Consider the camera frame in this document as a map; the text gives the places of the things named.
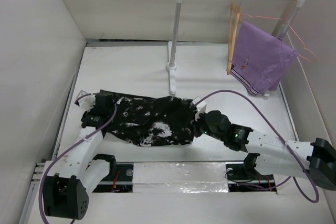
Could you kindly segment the black white patterned trousers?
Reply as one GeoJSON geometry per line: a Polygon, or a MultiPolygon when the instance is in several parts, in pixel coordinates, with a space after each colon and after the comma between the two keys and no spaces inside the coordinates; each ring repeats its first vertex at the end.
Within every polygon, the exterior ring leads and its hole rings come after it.
{"type": "Polygon", "coordinates": [[[102,128],[116,138],[140,147],[189,145],[193,142],[192,121],[196,107],[191,99],[142,97],[112,92],[116,100],[110,119],[82,115],[82,127],[102,128]]]}

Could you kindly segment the wooden hanger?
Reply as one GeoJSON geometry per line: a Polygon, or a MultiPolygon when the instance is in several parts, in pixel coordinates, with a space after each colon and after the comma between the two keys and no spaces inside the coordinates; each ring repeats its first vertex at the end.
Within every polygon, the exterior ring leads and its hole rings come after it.
{"type": "Polygon", "coordinates": [[[239,4],[235,4],[234,2],[231,2],[230,4],[227,75],[230,75],[232,70],[234,49],[237,38],[238,25],[240,21],[242,2],[243,0],[241,0],[239,4]]]}

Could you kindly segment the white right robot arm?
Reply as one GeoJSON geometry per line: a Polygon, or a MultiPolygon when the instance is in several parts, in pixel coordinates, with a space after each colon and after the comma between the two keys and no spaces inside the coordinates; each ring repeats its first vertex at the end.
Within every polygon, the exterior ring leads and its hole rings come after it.
{"type": "Polygon", "coordinates": [[[237,152],[247,153],[243,173],[308,178],[322,189],[335,190],[335,149],[325,139],[314,142],[287,141],[249,127],[232,124],[219,111],[201,113],[192,123],[195,137],[206,134],[237,152]]]}

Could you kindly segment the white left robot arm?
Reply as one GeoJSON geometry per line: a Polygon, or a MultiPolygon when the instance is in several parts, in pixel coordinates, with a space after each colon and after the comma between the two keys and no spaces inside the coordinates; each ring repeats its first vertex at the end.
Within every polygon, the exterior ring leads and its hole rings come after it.
{"type": "Polygon", "coordinates": [[[61,153],[45,170],[39,188],[38,205],[43,223],[47,217],[81,220],[89,206],[89,195],[99,182],[117,175],[113,156],[95,158],[94,152],[102,142],[117,113],[117,103],[111,92],[94,94],[94,115],[86,115],[78,140],[61,153]]]}

